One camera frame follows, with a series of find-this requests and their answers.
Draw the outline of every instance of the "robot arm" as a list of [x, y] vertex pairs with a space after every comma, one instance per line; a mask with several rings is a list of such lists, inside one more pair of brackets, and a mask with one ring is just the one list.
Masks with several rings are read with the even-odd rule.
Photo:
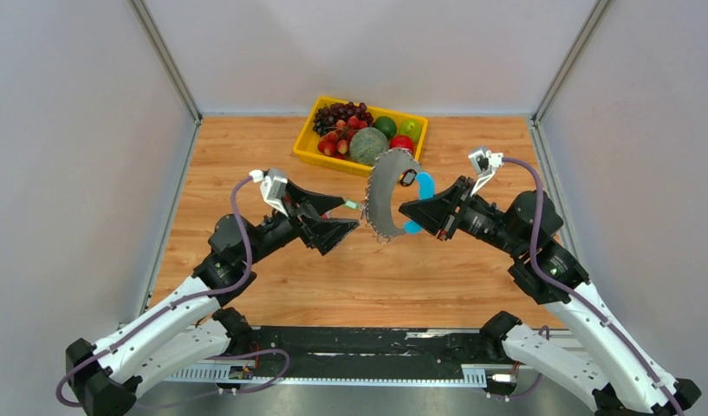
[[[245, 243], [253, 263], [297, 238], [326, 255], [359, 225], [354, 219], [322, 218], [344, 204], [343, 198], [305, 191], [277, 169], [250, 176], [274, 208], [270, 217], [256, 226], [237, 213], [220, 218], [208, 240], [211, 253], [167, 298], [113, 334], [94, 343], [81, 338], [67, 348], [64, 380], [89, 416], [124, 414], [167, 375], [197, 360], [248, 347], [243, 342], [250, 331], [245, 319], [234, 309], [220, 309], [257, 277], [248, 270]], [[212, 320], [184, 334], [211, 313]]]
[[[676, 414], [664, 389], [683, 409], [690, 407], [700, 395], [696, 385], [690, 380], [675, 379], [639, 347], [603, 302], [588, 273], [555, 241], [563, 222], [547, 195], [542, 195], [536, 261], [557, 284], [549, 284], [540, 277], [530, 261], [537, 192], [523, 192], [507, 211], [499, 211], [496, 205], [477, 195], [477, 191], [502, 165], [503, 155], [480, 147], [470, 153], [469, 159], [477, 171], [477, 179], [461, 176], [432, 198], [402, 204], [399, 212], [441, 241], [461, 230], [509, 254], [514, 260], [509, 273], [516, 285], [565, 323], [598, 367], [588, 371], [569, 353], [561, 353], [549, 341], [528, 335], [529, 329], [506, 313], [503, 314], [511, 316], [510, 319], [497, 315], [483, 328], [492, 333], [498, 344], [495, 347], [512, 360], [524, 362], [559, 382], [594, 410]], [[659, 381], [653, 379], [642, 361]], [[576, 368], [587, 371], [576, 372]]]

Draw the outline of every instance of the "red apple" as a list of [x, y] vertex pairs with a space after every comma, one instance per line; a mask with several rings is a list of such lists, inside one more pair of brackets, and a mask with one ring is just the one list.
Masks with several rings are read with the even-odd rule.
[[394, 149], [395, 147], [402, 147], [403, 149], [409, 150], [410, 153], [415, 153], [415, 144], [412, 143], [412, 139], [402, 134], [392, 137], [392, 140], [389, 142], [390, 149]]

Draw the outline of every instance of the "cable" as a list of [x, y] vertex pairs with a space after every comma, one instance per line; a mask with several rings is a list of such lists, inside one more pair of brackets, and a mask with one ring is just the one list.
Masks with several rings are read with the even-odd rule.
[[[277, 373], [274, 377], [272, 377], [271, 380], [265, 381], [263, 384], [260, 384], [259, 386], [252, 387], [252, 388], [246, 388], [244, 390], [238, 389], [236, 391], [230, 390], [230, 389], [225, 389], [222, 390], [221, 392], [223, 393], [235, 393], [235, 394], [242, 394], [242, 393], [256, 393], [256, 392], [261, 392], [264, 389], [272, 387], [272, 385], [275, 384], [275, 382], [279, 379], [281, 379], [285, 373], [287, 373], [287, 370], [289, 369], [289, 364], [290, 364], [290, 358], [289, 354], [287, 354], [287, 351], [279, 348], [270, 348], [270, 349], [263, 349], [262, 351], [255, 351], [253, 353], [248, 353], [248, 354], [242, 354], [242, 355], [217, 355], [215, 357], [212, 357], [214, 360], [246, 360], [252, 357], [259, 357], [260, 355], [265, 355], [265, 354], [282, 354], [285, 357], [285, 364], [283, 366], [283, 369], [280, 370], [279, 373]], [[141, 403], [136, 403], [135, 406], [137, 406], [140, 409], [146, 409], [146, 410], [162, 410], [162, 409], [169, 409], [171, 407], [177, 407], [180, 405], [184, 405], [185, 403], [199, 400], [199, 399], [204, 399], [206, 397], [211, 397], [218, 395], [219, 391], [216, 390], [211, 390], [210, 392], [205, 392], [205, 393], [200, 393], [196, 394], [195, 396], [191, 396], [187, 399], [183, 399], [181, 401], [176, 401], [173, 403], [168, 403], [166, 405], [144, 405]]]
[[[540, 328], [540, 330], [537, 332], [537, 334], [542, 335], [543, 332], [545, 333], [545, 339], [549, 341], [550, 340], [550, 328], [548, 328], [547, 325], [543, 325], [542, 328]], [[530, 386], [527, 390], [525, 390], [521, 393], [518, 393], [518, 394], [506, 395], [506, 396], [502, 396], [502, 394], [494, 394], [494, 393], [489, 393], [489, 394], [497, 399], [504, 400], [504, 401], [524, 399], [525, 397], [529, 396], [530, 394], [532, 394], [532, 392], [534, 392], [537, 389], [537, 386], [540, 385], [540, 383], [542, 382], [542, 379], [544, 379], [544, 378], [545, 378], [545, 376], [542, 375], [542, 373], [538, 373], [537, 378], [535, 379], [535, 381], [532, 382], [532, 386]]]
[[117, 348], [121, 347], [127, 341], [129, 341], [132, 337], [137, 335], [142, 329], [146, 328], [149, 324], [152, 322], [156, 321], [159, 317], [161, 317], [163, 314], [166, 312], [175, 309], [177, 306], [180, 304], [183, 304], [185, 302], [188, 302], [192, 299], [196, 299], [198, 297], [202, 296], [218, 296], [218, 295], [223, 295], [229, 292], [233, 292], [234, 290], [242, 287], [247, 280], [249, 280], [249, 275], [251, 274], [251, 264], [252, 264], [252, 259], [251, 259], [251, 242], [249, 241], [249, 235], [246, 232], [246, 228], [244, 226], [244, 222], [242, 222], [241, 215], [238, 215], [239, 210], [238, 210], [238, 205], [237, 205], [237, 193], [241, 189], [242, 186], [248, 184], [251, 182], [252, 177], [247, 176], [246, 178], [242, 179], [236, 186], [234, 186], [234, 189], [231, 191], [231, 209], [233, 212], [237, 215], [234, 215], [234, 219], [236, 219], [239, 233], [241, 234], [242, 241], [244, 242], [244, 251], [246, 252], [246, 268], [244, 269], [244, 274], [241, 276], [241, 278], [228, 288], [223, 288], [223, 289], [214, 289], [214, 290], [206, 290], [202, 292], [197, 292], [197, 293], [192, 293], [190, 295], [185, 295], [181, 298], [179, 298], [175, 302], [171, 302], [169, 305], [165, 306], [164, 308], [158, 310], [155, 312], [152, 316], [147, 318], [145, 321], [137, 325], [136, 328], [132, 329], [131, 331], [127, 332], [126, 335], [121, 337], [117, 342], [111, 344], [108, 346], [107, 349], [100, 351], [98, 353], [94, 353], [94, 356], [91, 358], [85, 360], [81, 364], [78, 364], [77, 366], [73, 367], [68, 371], [65, 375], [62, 376], [60, 381], [57, 383], [57, 387], [55, 387], [55, 397], [57, 400], [63, 404], [64, 406], [68, 407], [81, 407], [81, 403], [78, 403], [76, 401], [70, 401], [65, 398], [65, 396], [62, 395], [62, 388], [65, 386], [65, 384], [68, 382], [68, 379], [72, 378], [74, 375], [76, 375], [79, 371], [81, 371], [83, 368], [93, 364], [94, 362], [100, 360], [102, 357], [106, 356], [112, 351], [115, 351]]
[[[532, 179], [535, 180], [535, 187], [536, 187], [536, 207], [535, 207], [535, 219], [532, 222], [532, 235], [529, 238], [529, 263], [532, 265], [532, 269], [535, 271], [535, 273], [547, 284], [550, 286], [556, 287], [566, 293], [568, 293], [570, 296], [574, 297], [577, 299], [580, 303], [582, 303], [586, 308], [590, 309], [591, 312], [596, 315], [596, 317], [603, 322], [604, 326], [609, 328], [616, 336], [621, 340], [621, 342], [624, 343], [625, 346], [629, 349], [629, 351], [632, 353], [634, 358], [637, 359], [637, 361], [640, 363], [640, 365], [647, 371], [647, 375], [650, 376], [650, 378], [653, 380], [654, 383], [660, 383], [660, 378], [657, 375], [657, 373], [654, 371], [652, 366], [645, 360], [645, 357], [640, 353], [640, 351], [634, 346], [634, 344], [629, 340], [629, 338], [621, 332], [619, 328], [617, 328], [613, 323], [611, 323], [608, 320], [608, 317], [601, 312], [600, 309], [598, 309], [595, 305], [593, 305], [588, 299], [586, 299], [583, 295], [580, 293], [576, 292], [575, 290], [571, 289], [569, 286], [558, 282], [555, 280], [553, 277], [542, 271], [540, 266], [537, 264], [537, 238], [540, 233], [540, 223], [542, 222], [542, 200], [543, 200], [543, 186], [542, 186], [542, 180], [540, 179], [540, 175], [537, 173], [534, 167], [532, 167], [529, 163], [525, 162], [524, 160], [520, 159], [514, 159], [514, 158], [508, 158], [505, 157], [502, 159], [504, 162], [512, 163], [515, 165], [519, 165], [525, 169], [532, 175]], [[670, 402], [672, 407], [675, 409], [675, 413], [678, 414], [678, 416], [685, 416], [685, 413], [683, 412], [683, 408], [680, 407], [680, 404], [678, 401], [675, 399], [675, 397], [670, 393], [670, 390], [666, 386], [662, 386], [659, 388], [660, 391], [667, 397], [667, 401]]]

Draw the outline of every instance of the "green apple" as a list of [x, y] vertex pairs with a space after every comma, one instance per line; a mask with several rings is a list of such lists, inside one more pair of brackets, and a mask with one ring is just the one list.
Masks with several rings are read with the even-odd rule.
[[422, 134], [422, 126], [417, 120], [407, 119], [399, 126], [397, 134], [405, 135], [409, 137], [413, 143], [417, 143]]

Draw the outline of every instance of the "yellow plastic tray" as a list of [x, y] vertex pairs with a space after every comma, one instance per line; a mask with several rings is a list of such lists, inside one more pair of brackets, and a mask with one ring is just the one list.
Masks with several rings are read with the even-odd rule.
[[[313, 131], [313, 119], [315, 118], [315, 112], [318, 108], [323, 106], [329, 106], [335, 102], [341, 102], [346, 104], [348, 100], [339, 100], [330, 97], [318, 97], [315, 101], [313, 110], [310, 111], [308, 119], [305, 121], [305, 126], [302, 127], [300, 135], [297, 136], [295, 141], [295, 146], [293, 146], [292, 151], [297, 155], [300, 160], [310, 165], [328, 167], [330, 169], [335, 169], [337, 171], [343, 171], [352, 173], [354, 175], [369, 176], [372, 171], [371, 166], [362, 165], [361, 163], [355, 163], [348, 160], [341, 160], [331, 158], [318, 152], [318, 142], [321, 141], [321, 136]], [[397, 123], [397, 128], [399, 125], [407, 119], [415, 119], [422, 125], [422, 133], [420, 134], [420, 139], [415, 144], [415, 160], [420, 159], [420, 154], [422, 153], [423, 145], [425, 144], [425, 132], [427, 131], [427, 119], [425, 117], [420, 117], [414, 114], [400, 113], [399, 111], [387, 110], [385, 108], [379, 107], [367, 107], [374, 119], [386, 115], [391, 117], [395, 123]]]

